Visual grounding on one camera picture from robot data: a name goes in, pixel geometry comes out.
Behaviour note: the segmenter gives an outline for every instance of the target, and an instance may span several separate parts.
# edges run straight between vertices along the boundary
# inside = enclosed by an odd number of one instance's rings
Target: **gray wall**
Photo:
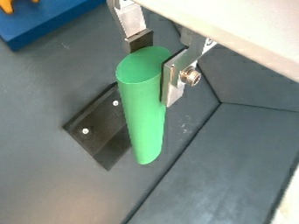
[[[199,65],[222,102],[299,111],[299,84],[226,47],[216,45]]]
[[[175,53],[172,24],[147,18],[155,44]],[[168,110],[158,160],[138,165],[130,150],[107,172],[62,125],[116,81],[124,56],[106,5],[20,52],[0,42],[0,223],[120,223],[218,107],[203,80]]]

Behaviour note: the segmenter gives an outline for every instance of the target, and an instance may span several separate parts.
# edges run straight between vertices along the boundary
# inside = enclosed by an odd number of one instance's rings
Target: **black metal plate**
[[[99,164],[110,170],[131,148],[116,83],[107,88],[63,128]]]

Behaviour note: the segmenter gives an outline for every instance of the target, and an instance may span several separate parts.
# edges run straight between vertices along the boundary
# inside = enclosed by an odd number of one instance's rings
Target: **green cylinder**
[[[140,165],[151,163],[163,148],[166,106],[160,102],[160,79],[170,56],[166,48],[150,46],[128,54],[116,68],[128,134]]]

